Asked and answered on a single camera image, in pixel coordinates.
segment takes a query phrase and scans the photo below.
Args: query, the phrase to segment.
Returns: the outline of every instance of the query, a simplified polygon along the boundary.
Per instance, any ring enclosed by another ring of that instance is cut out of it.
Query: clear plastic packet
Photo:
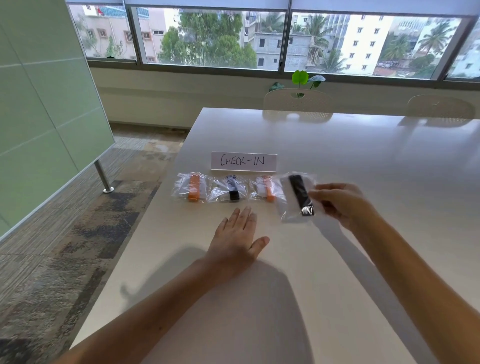
[[[308,221],[317,209],[307,192],[315,186],[316,177],[308,173],[290,172],[279,177],[283,198],[277,198],[281,220],[285,222]]]
[[[198,172],[179,173],[172,197],[188,202],[206,202],[211,183],[211,177]]]
[[[247,199],[248,180],[244,176],[229,174],[214,177],[208,202],[238,202]]]
[[[282,185],[277,177],[261,175],[250,178],[249,199],[275,202],[277,198],[285,199]]]

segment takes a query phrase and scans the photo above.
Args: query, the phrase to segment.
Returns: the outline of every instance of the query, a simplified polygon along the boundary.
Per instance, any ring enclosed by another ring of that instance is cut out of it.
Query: black object
[[[240,200],[237,188],[237,176],[231,174],[227,176],[228,192],[230,193],[230,201]]]
[[[307,190],[303,184],[303,178],[299,174],[292,174],[288,176],[290,183],[295,193],[295,197],[300,206],[300,213],[302,216],[313,216],[315,215],[313,211],[313,203],[308,197]]]

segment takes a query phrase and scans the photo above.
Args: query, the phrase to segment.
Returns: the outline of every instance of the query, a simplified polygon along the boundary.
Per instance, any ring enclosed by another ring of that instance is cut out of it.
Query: patterned carpet
[[[0,363],[67,350],[175,159],[187,132],[112,125],[101,158],[0,242]]]

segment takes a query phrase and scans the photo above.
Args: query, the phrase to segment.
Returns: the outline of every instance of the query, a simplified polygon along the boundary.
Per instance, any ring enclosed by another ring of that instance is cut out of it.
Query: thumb
[[[333,202],[335,200],[336,194],[332,190],[310,190],[308,191],[308,196],[317,200],[321,201],[330,201]]]
[[[258,254],[267,246],[267,244],[270,242],[270,238],[268,236],[262,236],[261,238],[258,238],[255,240],[248,250],[249,253],[253,255],[255,259],[257,259]]]

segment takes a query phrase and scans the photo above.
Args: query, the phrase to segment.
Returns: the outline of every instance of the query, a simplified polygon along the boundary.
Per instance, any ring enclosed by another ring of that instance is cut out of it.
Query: person's left arm
[[[222,220],[207,253],[165,286],[74,346],[52,364],[140,363],[205,293],[246,270],[268,244],[253,241],[257,215],[238,208]]]

